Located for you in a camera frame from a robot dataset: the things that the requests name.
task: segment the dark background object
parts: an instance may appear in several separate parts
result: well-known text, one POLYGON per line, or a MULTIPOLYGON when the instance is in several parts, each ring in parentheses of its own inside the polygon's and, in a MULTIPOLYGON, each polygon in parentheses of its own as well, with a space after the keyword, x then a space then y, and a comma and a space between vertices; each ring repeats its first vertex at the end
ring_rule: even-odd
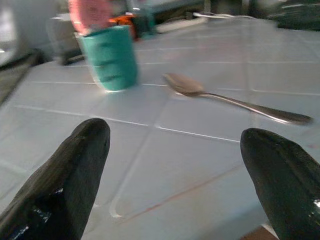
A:
POLYGON ((268 18, 279 28, 320 30, 319 0, 287 0, 277 5, 268 18))

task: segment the white countertop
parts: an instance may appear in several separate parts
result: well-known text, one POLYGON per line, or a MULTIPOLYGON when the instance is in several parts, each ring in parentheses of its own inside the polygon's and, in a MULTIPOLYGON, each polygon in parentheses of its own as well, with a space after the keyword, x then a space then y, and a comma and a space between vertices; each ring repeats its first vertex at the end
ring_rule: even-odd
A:
POLYGON ((320 32, 263 20, 211 22, 135 48, 139 84, 124 92, 98 88, 85 61, 45 63, 24 78, 0 109, 0 211, 76 125, 100 117, 111 145, 83 240, 233 240, 264 223, 241 132, 273 131, 320 160, 320 32), (315 123, 286 125, 177 95, 162 79, 166 72, 315 123))

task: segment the orange object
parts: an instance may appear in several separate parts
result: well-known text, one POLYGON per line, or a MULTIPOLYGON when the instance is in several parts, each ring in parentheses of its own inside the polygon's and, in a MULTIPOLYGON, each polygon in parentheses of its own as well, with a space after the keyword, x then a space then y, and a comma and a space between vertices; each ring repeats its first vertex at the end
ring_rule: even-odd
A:
POLYGON ((136 32, 136 27, 133 23, 133 18, 135 16, 134 15, 122 15, 122 16, 117 16, 114 18, 111 18, 109 20, 110 23, 115 24, 115 25, 129 25, 130 26, 130 31, 131 31, 131 35, 133 37, 134 40, 138 39, 138 35, 136 32))

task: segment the cable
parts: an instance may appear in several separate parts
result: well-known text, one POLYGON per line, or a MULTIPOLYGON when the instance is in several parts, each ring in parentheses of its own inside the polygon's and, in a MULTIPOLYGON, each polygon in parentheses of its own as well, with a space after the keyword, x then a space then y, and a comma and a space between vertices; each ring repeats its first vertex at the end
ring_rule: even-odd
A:
POLYGON ((230 14, 216 14, 212 12, 194 12, 193 16, 195 17, 203 17, 203 18, 210 18, 210 19, 236 19, 236 18, 246 18, 246 19, 256 19, 253 16, 248 15, 230 15, 230 14))

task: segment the bottle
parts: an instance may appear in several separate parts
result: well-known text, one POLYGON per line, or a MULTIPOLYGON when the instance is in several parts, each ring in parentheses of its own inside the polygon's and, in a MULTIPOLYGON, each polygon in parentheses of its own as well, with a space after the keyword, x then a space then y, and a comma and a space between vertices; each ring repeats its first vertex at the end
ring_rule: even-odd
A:
POLYGON ((133 23, 139 38, 150 38, 156 33, 155 18, 147 0, 131 0, 133 23))

